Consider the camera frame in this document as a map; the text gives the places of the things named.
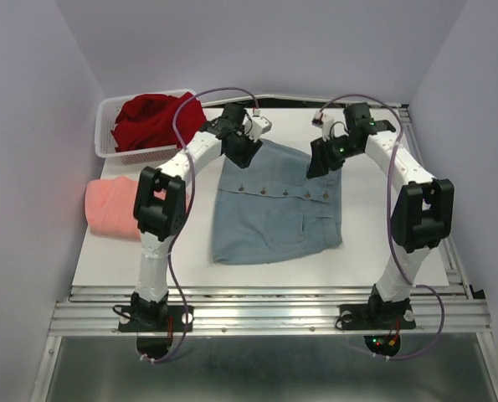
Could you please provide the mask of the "light blue denim skirt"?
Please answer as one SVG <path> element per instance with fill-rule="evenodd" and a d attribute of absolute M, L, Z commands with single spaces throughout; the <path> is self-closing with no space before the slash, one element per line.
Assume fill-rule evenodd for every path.
<path fill-rule="evenodd" d="M 245 169 L 224 160 L 213 215 L 215 262 L 277 263 L 341 245 L 341 171 L 308 178 L 310 161 L 269 140 Z"/>

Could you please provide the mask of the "pink pleated skirt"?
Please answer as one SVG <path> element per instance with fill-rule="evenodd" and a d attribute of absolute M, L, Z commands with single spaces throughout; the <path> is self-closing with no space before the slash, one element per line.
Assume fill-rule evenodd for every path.
<path fill-rule="evenodd" d="M 133 216 L 137 181 L 119 176 L 96 179 L 85 190 L 85 217 L 90 232 L 116 239 L 139 240 Z"/>

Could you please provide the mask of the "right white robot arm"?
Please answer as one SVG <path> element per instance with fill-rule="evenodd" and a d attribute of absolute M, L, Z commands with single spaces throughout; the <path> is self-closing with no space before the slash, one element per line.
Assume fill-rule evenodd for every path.
<path fill-rule="evenodd" d="M 410 303 L 415 278 L 424 260 L 449 236 L 453 218 L 454 185 L 437 179 L 402 145 L 403 128 L 372 117 L 367 103 L 343 111 L 345 132 L 336 136 L 336 121 L 317 111 L 312 124 L 321 137 L 311 142 L 307 178 L 319 178 L 342 168 L 351 157 L 365 154 L 387 177 L 387 232 L 390 257 L 364 304 L 343 304 L 337 328 L 343 331 L 413 329 Z"/>

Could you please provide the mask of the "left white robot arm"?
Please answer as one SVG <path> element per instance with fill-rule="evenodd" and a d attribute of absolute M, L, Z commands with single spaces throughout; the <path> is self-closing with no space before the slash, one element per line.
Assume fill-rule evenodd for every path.
<path fill-rule="evenodd" d="M 167 269 L 173 241 L 187 222 L 196 193 L 195 177 L 220 156 L 247 168 L 271 127 L 258 109 L 249 114 L 241 105 L 228 103 L 176 156 L 141 171 L 133 209 L 141 233 L 140 270 L 131 301 L 122 309 L 120 331 L 188 328 L 187 309 L 168 305 Z"/>

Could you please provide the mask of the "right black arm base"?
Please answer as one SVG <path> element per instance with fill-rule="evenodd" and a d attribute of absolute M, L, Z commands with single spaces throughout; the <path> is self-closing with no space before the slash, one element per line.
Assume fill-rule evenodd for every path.
<path fill-rule="evenodd" d="M 371 308 L 368 304 L 343 304 L 335 327 L 342 331 L 412 330 L 417 327 L 409 304 L 390 303 L 385 307 Z"/>

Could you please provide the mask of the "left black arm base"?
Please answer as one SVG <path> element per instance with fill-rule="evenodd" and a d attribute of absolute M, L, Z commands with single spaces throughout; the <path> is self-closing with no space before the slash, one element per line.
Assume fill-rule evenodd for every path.
<path fill-rule="evenodd" d="M 163 305 L 153 312 L 131 305 L 114 305 L 112 311 L 119 318 L 119 332 L 167 334 L 193 330 L 193 306 Z"/>

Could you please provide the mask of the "red skirt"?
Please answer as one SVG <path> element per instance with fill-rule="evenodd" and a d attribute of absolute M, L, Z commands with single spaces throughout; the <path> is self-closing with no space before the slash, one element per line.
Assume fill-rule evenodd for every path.
<path fill-rule="evenodd" d="M 191 93 L 181 96 L 144 94 L 127 101 L 115 120 L 111 135 L 116 141 L 117 152 L 137 151 L 153 147 L 175 146 L 181 143 L 172 128 L 177 129 L 184 142 L 206 122 L 201 103 L 191 100 Z"/>

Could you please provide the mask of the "white plastic basket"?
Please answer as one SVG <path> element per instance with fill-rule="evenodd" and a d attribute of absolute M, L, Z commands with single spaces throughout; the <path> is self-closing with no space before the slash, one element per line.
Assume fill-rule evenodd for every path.
<path fill-rule="evenodd" d="M 163 92 L 152 92 L 145 94 L 162 94 L 181 96 L 191 90 L 168 90 Z M 123 164 L 135 164 L 142 162 L 159 161 L 169 159 L 174 156 L 181 147 L 165 146 L 141 149 L 129 152 L 117 152 L 116 141 L 111 135 L 111 131 L 115 128 L 115 120 L 118 116 L 121 107 L 138 95 L 125 95 L 112 97 L 103 100 L 98 108 L 95 119 L 95 152 L 99 157 L 117 161 Z"/>

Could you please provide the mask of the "aluminium mounting rail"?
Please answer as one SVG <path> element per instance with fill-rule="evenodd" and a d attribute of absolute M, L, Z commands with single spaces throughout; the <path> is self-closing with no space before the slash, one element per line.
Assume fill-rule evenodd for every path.
<path fill-rule="evenodd" d="M 438 288 L 439 300 L 415 290 L 411 304 L 414 334 L 434 333 L 445 318 L 446 333 L 490 332 L 491 318 L 484 300 L 472 299 L 462 286 Z M 119 334 L 115 304 L 130 302 L 127 286 L 75 286 L 68 299 L 56 304 L 51 336 L 111 336 Z M 183 300 L 193 307 L 193 336 L 337 335 L 334 326 L 341 304 L 366 302 L 362 287 L 190 287 L 171 289 L 169 302 Z"/>

